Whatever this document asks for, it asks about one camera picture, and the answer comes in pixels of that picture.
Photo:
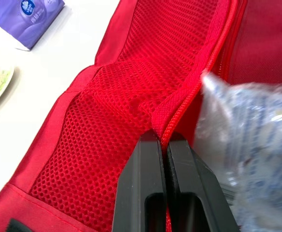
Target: zipper teeth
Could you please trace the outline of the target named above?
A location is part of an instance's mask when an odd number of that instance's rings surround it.
[[[221,50],[221,48],[224,44],[224,41],[225,41],[225,39],[228,35],[229,30],[231,28],[231,25],[232,25],[236,11],[237,11],[237,0],[232,0],[231,6],[230,6],[230,12],[229,12],[229,16],[227,18],[226,24],[223,28],[223,31],[222,31],[222,33],[219,37],[218,42],[217,42],[209,60],[208,60],[208,64],[206,65],[204,72],[208,72],[213,68],[215,60],[217,59],[217,56],[218,56],[218,54],[219,54],[219,52],[220,52],[220,50]],[[201,88],[201,80],[198,81],[195,88],[187,96],[187,98],[183,101],[183,103],[178,108],[176,113],[173,115],[173,117],[172,117],[171,121],[169,122],[168,126],[166,127],[166,129],[163,133],[162,139],[161,139],[162,151],[166,151],[168,143],[169,143],[170,138],[171,138],[171,135],[172,135],[176,125],[178,124],[179,120],[182,118],[183,114],[185,113],[186,109],[188,108],[188,106],[190,105],[192,100],[197,95],[200,88]]]
[[[240,4],[240,6],[239,6],[238,14],[237,14],[238,17],[236,17],[236,19],[235,19],[234,28],[233,28],[233,31],[231,32],[233,36],[230,38],[230,42],[229,42],[230,45],[228,46],[228,48],[226,50],[226,59],[225,59],[224,64],[223,64],[223,59],[222,59],[222,63],[221,63],[221,65],[223,65],[223,66],[222,66],[222,71],[221,71],[220,77],[225,81],[228,78],[227,71],[230,69],[231,56],[232,56],[232,53],[233,53],[233,50],[234,50],[234,45],[235,45],[235,42],[236,42],[236,39],[237,39],[237,37],[234,36],[234,35],[238,34],[239,28],[241,26],[241,22],[242,22],[243,15],[244,15],[244,12],[245,12],[245,8],[246,8],[246,5],[247,5],[247,0],[243,0],[239,4]]]

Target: tissue box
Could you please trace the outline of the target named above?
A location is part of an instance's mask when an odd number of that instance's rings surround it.
[[[0,0],[0,27],[31,50],[63,7],[62,0]]]

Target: red stitching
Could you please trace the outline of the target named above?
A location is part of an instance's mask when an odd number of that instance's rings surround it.
[[[20,197],[24,198],[26,201],[31,202],[31,203],[35,204],[36,206],[38,206],[38,207],[44,209],[45,211],[49,212],[50,214],[52,214],[53,216],[55,216],[55,217],[58,218],[59,220],[61,220],[61,221],[65,222],[66,224],[68,224],[68,225],[74,227],[74,228],[77,229],[79,232],[83,232],[83,231],[81,231],[80,229],[78,229],[77,227],[75,227],[74,225],[72,225],[71,223],[69,223],[69,222],[67,222],[67,221],[65,221],[65,220],[63,220],[63,219],[61,219],[61,218],[59,218],[58,216],[54,215],[54,214],[53,214],[52,212],[50,212],[49,210],[43,208],[42,206],[38,205],[37,203],[34,203],[34,202],[30,201],[29,199],[25,198],[24,196],[22,196],[21,194],[19,194],[18,192],[16,192],[12,187],[10,187],[10,186],[8,186],[8,185],[5,185],[5,186],[6,186],[7,188],[13,190],[17,195],[19,195]]]

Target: zipper edge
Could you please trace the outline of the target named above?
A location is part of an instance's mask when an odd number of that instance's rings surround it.
[[[236,11],[237,11],[237,0],[234,0],[234,1],[231,1],[230,11],[229,11],[229,15],[227,17],[227,21],[226,21],[225,26],[223,28],[223,31],[222,31],[215,47],[214,47],[214,50],[213,50],[211,56],[209,57],[208,63],[206,65],[206,68],[204,69],[203,73],[207,73],[213,68],[213,65],[214,65],[214,63],[217,59],[217,56],[220,53],[220,51],[223,47],[224,41],[226,40],[226,37],[227,37],[229,30],[232,26],[232,23],[233,23],[234,18],[235,18]],[[190,105],[192,100],[195,98],[195,96],[197,95],[197,93],[199,92],[200,89],[201,89],[201,80],[198,81],[195,88],[187,96],[187,98],[183,101],[183,103],[180,105],[180,107],[176,110],[175,114],[172,116],[172,118],[171,118],[169,124],[167,125],[167,127],[166,127],[166,129],[163,133],[163,136],[161,138],[161,147],[162,147],[163,152],[165,152],[166,149],[167,149],[168,143],[170,141],[170,138],[171,138],[173,131],[175,130],[176,125],[178,124],[179,120],[182,118],[183,114],[185,113],[188,106]]]

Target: red mesh fabric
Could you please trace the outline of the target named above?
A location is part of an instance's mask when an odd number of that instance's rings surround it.
[[[152,113],[192,70],[216,6],[217,0],[138,1],[120,57],[70,104],[31,196],[111,231],[119,174],[139,136],[152,128]]]

